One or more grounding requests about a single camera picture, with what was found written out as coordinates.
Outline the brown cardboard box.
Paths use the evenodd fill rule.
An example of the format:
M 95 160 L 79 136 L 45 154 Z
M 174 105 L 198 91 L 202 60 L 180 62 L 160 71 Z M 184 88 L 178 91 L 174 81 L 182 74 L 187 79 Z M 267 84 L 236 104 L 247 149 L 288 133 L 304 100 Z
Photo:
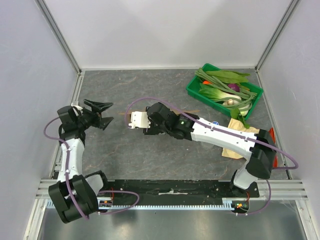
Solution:
M 134 109 L 134 110 L 129 110 L 128 111 L 128 114 L 130 115 L 132 112 L 145 112 L 145 110 L 137 110 L 137 109 Z M 173 112 L 175 114 L 179 114 L 179 112 L 177 110 L 173 110 Z M 190 113 L 190 114 L 198 114 L 200 112 L 199 109 L 195 109 L 195 110 L 183 110 L 184 113 Z M 121 116 L 124 116 L 126 114 L 126 112 L 118 112 L 117 113 L 118 115 L 121 115 Z

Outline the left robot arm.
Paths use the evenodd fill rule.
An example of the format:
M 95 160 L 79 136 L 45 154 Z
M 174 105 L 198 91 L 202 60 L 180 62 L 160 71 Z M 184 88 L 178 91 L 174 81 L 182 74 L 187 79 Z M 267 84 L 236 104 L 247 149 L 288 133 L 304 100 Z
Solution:
M 113 106 L 111 102 L 85 99 L 87 107 L 67 105 L 57 110 L 61 124 L 58 128 L 62 150 L 61 169 L 57 182 L 48 188 L 50 199 L 63 223 L 67 224 L 98 211 L 99 197 L 110 191 L 106 175 L 101 171 L 83 175 L 82 163 L 85 150 L 85 131 L 90 128 L 105 130 L 113 117 L 102 113 Z

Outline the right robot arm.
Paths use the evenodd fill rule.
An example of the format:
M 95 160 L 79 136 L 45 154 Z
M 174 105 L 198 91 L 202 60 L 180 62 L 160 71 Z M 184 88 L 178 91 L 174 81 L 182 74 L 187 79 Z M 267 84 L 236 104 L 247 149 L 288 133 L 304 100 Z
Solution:
M 244 158 L 245 164 L 235 171 L 229 184 L 233 196 L 242 196 L 258 179 L 270 178 L 276 151 L 272 149 L 275 144 L 268 131 L 240 132 L 213 124 L 194 114 L 176 114 L 160 102 L 145 110 L 150 122 L 150 127 L 143 130 L 145 135 L 167 134 L 177 140 L 208 143 L 231 150 Z

